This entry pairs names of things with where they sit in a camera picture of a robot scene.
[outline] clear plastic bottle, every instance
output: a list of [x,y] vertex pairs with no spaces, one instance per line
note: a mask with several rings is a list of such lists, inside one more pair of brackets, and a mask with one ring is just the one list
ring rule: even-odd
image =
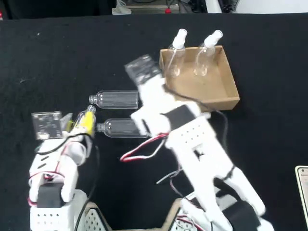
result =
[[138,92],[135,90],[100,91],[89,96],[89,103],[104,109],[138,108]]
[[111,138],[146,138],[147,135],[141,135],[135,122],[127,118],[111,118],[103,124],[96,125],[97,132],[103,132]]
[[172,44],[169,46],[165,61],[165,76],[176,77],[180,75],[180,70],[185,58],[184,43],[186,35],[187,31],[185,29],[180,29]]
[[199,52],[196,56],[195,67],[193,72],[198,76],[206,76],[209,69],[213,66],[215,57],[215,45],[222,37],[220,30],[215,30],[213,34],[208,36],[199,46]]

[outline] yellow tape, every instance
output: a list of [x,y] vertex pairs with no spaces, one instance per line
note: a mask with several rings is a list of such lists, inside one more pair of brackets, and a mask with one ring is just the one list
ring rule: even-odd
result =
[[89,135],[93,134],[93,126],[94,126],[94,112],[86,112],[83,117],[80,125],[87,129],[86,133]]

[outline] open cardboard box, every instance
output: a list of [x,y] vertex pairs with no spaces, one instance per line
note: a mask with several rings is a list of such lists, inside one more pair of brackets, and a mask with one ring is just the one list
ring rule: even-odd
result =
[[[160,50],[159,65],[162,70],[165,67],[167,51],[167,49]],[[206,76],[196,76],[193,73],[197,53],[198,47],[186,48],[181,74],[178,77],[166,76],[167,85],[181,95],[206,103],[209,108],[233,109],[240,97],[223,47],[216,46],[214,66]],[[207,108],[200,107],[203,112],[208,111]]]

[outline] perforated bracket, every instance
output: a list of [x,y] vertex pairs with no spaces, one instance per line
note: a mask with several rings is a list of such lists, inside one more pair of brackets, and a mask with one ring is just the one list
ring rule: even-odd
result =
[[215,135],[214,130],[210,127],[209,123],[206,122],[206,118],[204,116],[200,116],[172,131],[169,134],[166,147],[172,147],[173,141],[176,141],[177,144],[182,143],[189,149],[194,150],[206,141],[207,137],[215,137]]
[[85,231],[108,231],[97,208],[90,208],[85,219]]

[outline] table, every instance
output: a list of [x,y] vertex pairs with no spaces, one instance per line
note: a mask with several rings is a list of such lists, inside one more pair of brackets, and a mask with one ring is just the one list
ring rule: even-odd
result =
[[[308,14],[129,15],[3,21],[0,23],[0,182],[2,230],[28,230],[28,169],[38,145],[31,112],[75,115],[99,90],[132,90],[124,64],[148,53],[158,60],[177,30],[197,46],[221,29],[241,97],[227,115],[229,155],[267,207],[276,230],[305,230],[294,168],[308,165]],[[99,110],[97,121],[127,117],[131,110]],[[222,120],[213,115],[218,136]],[[176,169],[172,153],[120,163],[138,139],[97,134],[100,180],[93,201],[113,229],[160,227],[177,198],[168,182]],[[143,151],[148,154],[154,146]],[[80,167],[78,187],[89,192],[95,156]],[[175,185],[191,187],[180,175]]]

